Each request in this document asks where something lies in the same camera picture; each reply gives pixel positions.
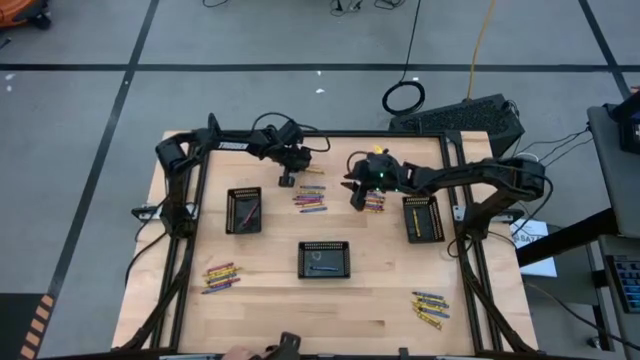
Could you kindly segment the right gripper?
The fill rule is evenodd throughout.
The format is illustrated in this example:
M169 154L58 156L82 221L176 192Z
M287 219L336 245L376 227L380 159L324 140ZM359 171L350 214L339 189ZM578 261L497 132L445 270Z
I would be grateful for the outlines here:
M375 154L364 152L365 157L358 160L343 176L349 182L340 185L352 191L350 204L362 211L369 191L399 191L401 189L401 171L399 163L387 152Z

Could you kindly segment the black plastic slotted basket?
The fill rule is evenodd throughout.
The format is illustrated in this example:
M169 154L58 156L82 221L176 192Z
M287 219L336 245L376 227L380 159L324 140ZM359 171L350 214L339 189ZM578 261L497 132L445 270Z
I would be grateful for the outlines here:
M444 242L444 229L440 217L440 210L435 196L431 197L403 197L403 215L407 231L408 242L411 244ZM412 208L419 217L421 237L416 238Z
M260 207L249 224L242 227L241 223L256 201L260 202ZM262 229L261 209L260 187L229 189L227 192L226 233L228 235L259 233Z
M337 267L338 272L311 271L310 266ZM300 242L298 244L299 279L349 279L350 246L346 241Z

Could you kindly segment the black perforated computer case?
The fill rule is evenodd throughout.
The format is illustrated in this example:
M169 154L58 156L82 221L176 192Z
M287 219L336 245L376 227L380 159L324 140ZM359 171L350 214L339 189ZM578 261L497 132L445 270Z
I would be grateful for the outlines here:
M494 156L502 156L525 130L517 105L495 94L432 110L393 118L389 130L395 132L485 132Z

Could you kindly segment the black handheld device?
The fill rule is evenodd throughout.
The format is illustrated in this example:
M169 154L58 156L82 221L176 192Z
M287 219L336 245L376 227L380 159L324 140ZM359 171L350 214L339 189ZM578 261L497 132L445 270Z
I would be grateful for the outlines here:
M290 333L282 332L277 345L271 345L266 349L263 360L300 360L299 353L301 337Z

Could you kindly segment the person's hand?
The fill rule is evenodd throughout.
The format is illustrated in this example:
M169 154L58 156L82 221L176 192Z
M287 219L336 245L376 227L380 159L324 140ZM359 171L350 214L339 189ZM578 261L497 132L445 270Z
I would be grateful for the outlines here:
M236 345L223 355L222 360L267 360L274 349L274 346L268 346L264 351L256 352L248 347Z

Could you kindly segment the white paper sheet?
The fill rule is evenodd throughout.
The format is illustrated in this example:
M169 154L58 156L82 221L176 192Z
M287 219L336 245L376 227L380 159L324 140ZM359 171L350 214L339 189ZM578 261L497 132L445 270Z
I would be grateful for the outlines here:
M513 222L510 225L510 231L512 240L517 248L529 245L549 234L549 230L545 222L526 220L524 218ZM526 276L557 277L557 270L553 257L521 267L520 273Z

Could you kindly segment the black desk crossbar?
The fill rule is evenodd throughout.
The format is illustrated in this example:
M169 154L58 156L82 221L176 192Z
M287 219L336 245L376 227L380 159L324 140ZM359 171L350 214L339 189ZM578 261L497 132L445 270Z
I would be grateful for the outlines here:
M585 246L601 235L618 233L615 212L609 208L519 248L516 251L518 265L525 267Z

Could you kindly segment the grey cart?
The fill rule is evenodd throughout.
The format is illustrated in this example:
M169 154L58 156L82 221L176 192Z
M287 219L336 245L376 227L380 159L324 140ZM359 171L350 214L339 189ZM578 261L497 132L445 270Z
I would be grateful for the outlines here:
M640 238L640 155L621 149L618 124L605 107L590 107L587 117L619 232Z

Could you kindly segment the black screen device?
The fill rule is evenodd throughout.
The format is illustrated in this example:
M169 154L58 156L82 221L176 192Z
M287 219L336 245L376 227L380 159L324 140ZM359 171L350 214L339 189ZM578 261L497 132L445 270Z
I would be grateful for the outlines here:
M640 88L614 108L613 118L618 123L621 149L640 155Z

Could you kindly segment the backlit keyboard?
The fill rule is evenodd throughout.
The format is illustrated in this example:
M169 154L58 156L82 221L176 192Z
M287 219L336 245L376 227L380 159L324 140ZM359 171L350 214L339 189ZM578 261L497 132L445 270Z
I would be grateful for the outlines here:
M625 313L640 314L640 257L605 257L613 284Z

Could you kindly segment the orange shop vacuum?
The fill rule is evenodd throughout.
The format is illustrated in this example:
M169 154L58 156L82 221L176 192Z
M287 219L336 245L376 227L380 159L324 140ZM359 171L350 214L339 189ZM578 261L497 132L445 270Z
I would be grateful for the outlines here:
M51 26L47 10L48 0L0 0L0 28L31 24L46 30Z

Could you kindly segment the black orange striped floor mat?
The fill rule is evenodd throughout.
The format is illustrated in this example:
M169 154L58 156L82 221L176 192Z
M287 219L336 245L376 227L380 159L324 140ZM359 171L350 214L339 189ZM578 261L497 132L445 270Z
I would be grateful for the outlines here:
M51 320L51 294L0 293L0 360L36 360Z

